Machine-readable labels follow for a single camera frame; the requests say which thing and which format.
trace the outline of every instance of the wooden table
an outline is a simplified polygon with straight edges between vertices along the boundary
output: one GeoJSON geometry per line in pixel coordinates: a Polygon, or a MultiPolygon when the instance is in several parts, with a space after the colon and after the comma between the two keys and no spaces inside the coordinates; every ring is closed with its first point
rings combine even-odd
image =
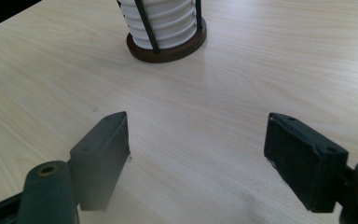
{"type": "Polygon", "coordinates": [[[45,0],[0,24],[0,201],[129,114],[131,161],[82,223],[337,223],[306,211],[263,155],[267,117],[298,118],[358,163],[358,2],[203,2],[208,38],[142,63],[116,1],[45,0]]]}

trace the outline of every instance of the wood grain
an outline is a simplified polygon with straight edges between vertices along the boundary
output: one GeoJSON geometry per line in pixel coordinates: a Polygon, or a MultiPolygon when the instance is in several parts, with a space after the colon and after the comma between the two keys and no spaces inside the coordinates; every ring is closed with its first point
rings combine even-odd
{"type": "Polygon", "coordinates": [[[337,223],[305,210],[263,156],[269,112],[358,163],[358,2],[202,3],[208,38],[149,64],[116,1],[45,0],[0,24],[0,201],[66,161],[98,120],[129,114],[131,162],[82,223],[337,223]]]}

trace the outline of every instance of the white ribbed container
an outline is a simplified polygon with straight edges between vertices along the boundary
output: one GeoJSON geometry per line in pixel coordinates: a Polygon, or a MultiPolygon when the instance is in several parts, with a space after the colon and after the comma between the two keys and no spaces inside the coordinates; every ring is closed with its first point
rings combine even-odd
{"type": "MultiPolygon", "coordinates": [[[[152,49],[134,0],[118,0],[130,27],[133,42],[152,49]]],[[[160,49],[171,49],[187,42],[197,32],[195,0],[143,0],[160,49]]]]}

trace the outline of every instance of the wooden base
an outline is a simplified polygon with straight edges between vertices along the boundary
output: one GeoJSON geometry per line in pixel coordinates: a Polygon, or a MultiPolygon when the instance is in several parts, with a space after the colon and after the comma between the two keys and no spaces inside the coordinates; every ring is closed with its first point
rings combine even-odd
{"type": "Polygon", "coordinates": [[[130,53],[137,59],[147,63],[168,63],[176,61],[190,55],[205,42],[206,21],[202,19],[202,30],[198,30],[194,36],[185,44],[173,49],[162,49],[160,53],[154,53],[152,49],[139,48],[132,39],[132,35],[127,35],[127,46],[130,53]]]}

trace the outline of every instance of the table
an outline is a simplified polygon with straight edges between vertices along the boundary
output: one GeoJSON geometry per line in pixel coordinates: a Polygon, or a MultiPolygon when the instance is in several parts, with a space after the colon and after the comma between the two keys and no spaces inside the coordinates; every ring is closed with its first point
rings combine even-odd
{"type": "Polygon", "coordinates": [[[269,112],[358,163],[358,2],[203,2],[208,38],[173,63],[134,59],[116,1],[45,0],[0,23],[0,201],[129,115],[131,161],[82,223],[337,223],[306,211],[263,155],[269,112]]]}

